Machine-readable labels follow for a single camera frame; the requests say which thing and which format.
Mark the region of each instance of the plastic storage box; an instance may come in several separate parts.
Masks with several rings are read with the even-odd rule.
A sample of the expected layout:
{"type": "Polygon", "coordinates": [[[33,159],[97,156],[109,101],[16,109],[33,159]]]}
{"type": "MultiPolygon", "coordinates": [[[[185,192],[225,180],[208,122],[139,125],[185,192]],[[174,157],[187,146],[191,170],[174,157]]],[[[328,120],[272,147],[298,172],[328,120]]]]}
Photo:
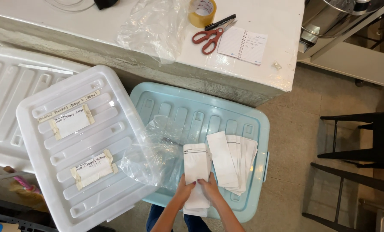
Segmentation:
{"type": "Polygon", "coordinates": [[[144,128],[112,69],[95,66],[38,92],[19,104],[16,116],[40,188],[60,232],[87,231],[133,208],[134,203],[156,191],[156,187],[136,182],[120,169],[80,191],[71,175],[72,167],[105,149],[112,154],[113,163],[119,164],[124,150],[144,128]],[[96,91],[99,92],[95,98],[85,101],[93,124],[56,140],[49,121],[38,122],[42,116],[96,91]]]}
{"type": "Polygon", "coordinates": [[[89,66],[61,58],[0,46],[0,166],[34,172],[16,120],[26,97],[89,66]]]}
{"type": "MultiPolygon", "coordinates": [[[[179,126],[184,126],[185,131],[189,130],[190,135],[196,138],[195,143],[206,142],[207,134],[218,131],[258,141],[258,153],[247,180],[249,184],[246,192],[238,196],[222,187],[219,188],[241,223],[254,216],[262,183],[267,175],[269,157],[269,120],[265,114],[225,99],[152,82],[137,85],[130,98],[144,124],[153,119],[154,115],[168,116],[179,126]]],[[[168,190],[159,189],[143,200],[166,207],[173,194],[168,190]]],[[[209,209],[208,217],[220,219],[213,207],[209,209]]]]}

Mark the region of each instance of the spiral notebook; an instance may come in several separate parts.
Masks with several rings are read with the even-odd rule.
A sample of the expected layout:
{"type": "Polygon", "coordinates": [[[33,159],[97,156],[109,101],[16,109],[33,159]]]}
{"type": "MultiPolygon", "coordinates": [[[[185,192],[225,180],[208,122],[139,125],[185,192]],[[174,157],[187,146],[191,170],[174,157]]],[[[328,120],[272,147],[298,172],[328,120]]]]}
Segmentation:
{"type": "Polygon", "coordinates": [[[253,33],[233,26],[222,34],[217,52],[261,65],[267,39],[268,35],[253,33]]]}

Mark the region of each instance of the hand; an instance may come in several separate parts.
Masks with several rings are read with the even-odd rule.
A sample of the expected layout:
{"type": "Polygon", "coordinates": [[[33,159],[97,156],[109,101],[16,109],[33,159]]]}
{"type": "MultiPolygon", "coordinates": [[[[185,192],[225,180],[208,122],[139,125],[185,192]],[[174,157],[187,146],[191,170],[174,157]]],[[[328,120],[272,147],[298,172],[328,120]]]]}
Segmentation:
{"type": "Polygon", "coordinates": [[[192,189],[196,186],[196,181],[190,184],[186,184],[185,181],[185,174],[182,174],[182,177],[180,177],[179,185],[177,186],[176,193],[173,196],[173,200],[178,201],[180,204],[180,209],[183,208],[185,202],[189,199],[189,196],[191,195],[192,189]]]}
{"type": "Polygon", "coordinates": [[[210,201],[214,202],[218,199],[223,199],[216,184],[215,175],[213,172],[210,172],[209,182],[206,182],[204,179],[198,179],[198,183],[202,186],[205,197],[210,201]]]}

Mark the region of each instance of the packing tape roll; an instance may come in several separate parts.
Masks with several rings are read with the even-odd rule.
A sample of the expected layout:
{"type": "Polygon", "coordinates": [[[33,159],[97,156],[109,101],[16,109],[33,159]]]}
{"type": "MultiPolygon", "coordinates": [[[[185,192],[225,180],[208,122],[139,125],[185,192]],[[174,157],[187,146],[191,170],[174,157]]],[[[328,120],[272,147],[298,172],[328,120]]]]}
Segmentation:
{"type": "Polygon", "coordinates": [[[197,28],[213,23],[216,13],[216,3],[214,0],[192,0],[190,1],[189,21],[197,28]]]}

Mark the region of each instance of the scissor blade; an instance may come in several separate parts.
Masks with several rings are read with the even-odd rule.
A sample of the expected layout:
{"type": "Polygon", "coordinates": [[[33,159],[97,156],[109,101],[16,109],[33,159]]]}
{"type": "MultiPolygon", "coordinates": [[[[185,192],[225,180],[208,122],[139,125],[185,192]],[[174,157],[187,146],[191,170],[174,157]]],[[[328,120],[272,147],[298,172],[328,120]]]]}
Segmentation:
{"type": "Polygon", "coordinates": [[[235,20],[235,21],[231,20],[230,22],[225,23],[224,24],[225,25],[224,31],[227,31],[229,28],[231,28],[233,25],[235,25],[237,21],[238,20],[235,20]]]}

